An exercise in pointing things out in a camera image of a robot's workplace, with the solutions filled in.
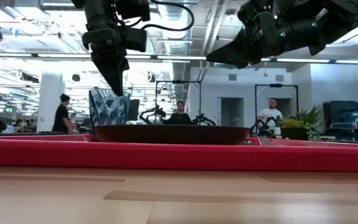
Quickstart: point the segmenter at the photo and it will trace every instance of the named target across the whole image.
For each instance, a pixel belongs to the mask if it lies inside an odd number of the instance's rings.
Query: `ceiling duct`
[[[162,6],[158,5],[158,10],[162,17],[162,21],[166,21],[167,26],[182,28],[190,23],[190,15],[184,9],[176,6]],[[190,30],[181,32],[163,31],[165,41],[165,50],[168,55],[188,55],[190,43],[183,41],[190,37]],[[189,80],[190,74],[186,72],[187,63],[172,63],[173,80]],[[183,89],[179,86],[173,85],[175,98],[183,100]]]

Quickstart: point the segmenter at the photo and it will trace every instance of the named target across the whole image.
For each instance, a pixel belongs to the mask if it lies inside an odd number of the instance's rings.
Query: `dark red bowl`
[[[102,125],[95,127],[104,142],[157,144],[242,144],[249,128],[200,125]]]

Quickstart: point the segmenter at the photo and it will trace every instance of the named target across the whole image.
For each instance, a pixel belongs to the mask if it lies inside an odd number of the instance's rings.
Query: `person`
[[[276,109],[277,106],[277,99],[276,98],[271,98],[268,101],[268,108],[263,109],[258,116],[258,120],[262,120],[264,123],[266,123],[267,118],[269,117],[273,117],[274,119],[277,118],[277,116],[280,117],[280,119],[283,118],[283,115],[281,114],[281,112]],[[269,121],[267,123],[267,126],[269,127],[270,130],[273,130],[274,127],[276,127],[276,124],[274,121]]]
[[[68,130],[71,128],[71,123],[68,120],[68,111],[66,107],[70,104],[70,97],[66,94],[60,96],[62,101],[55,113],[55,123],[53,124],[52,131],[59,131],[68,133]]]
[[[179,124],[179,125],[193,124],[190,117],[185,113],[185,104],[183,101],[177,102],[177,110],[178,112],[173,113],[169,119],[164,120],[162,116],[160,116],[160,121],[163,124]]]

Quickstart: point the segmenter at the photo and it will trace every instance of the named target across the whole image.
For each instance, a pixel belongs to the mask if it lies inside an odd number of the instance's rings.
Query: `red tray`
[[[274,146],[89,142],[89,135],[0,136],[0,165],[358,172],[358,144],[271,139]]]

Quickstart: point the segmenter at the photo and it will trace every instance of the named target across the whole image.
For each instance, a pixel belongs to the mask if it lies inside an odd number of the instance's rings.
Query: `wooden surface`
[[[0,224],[358,224],[358,174],[0,167]]]

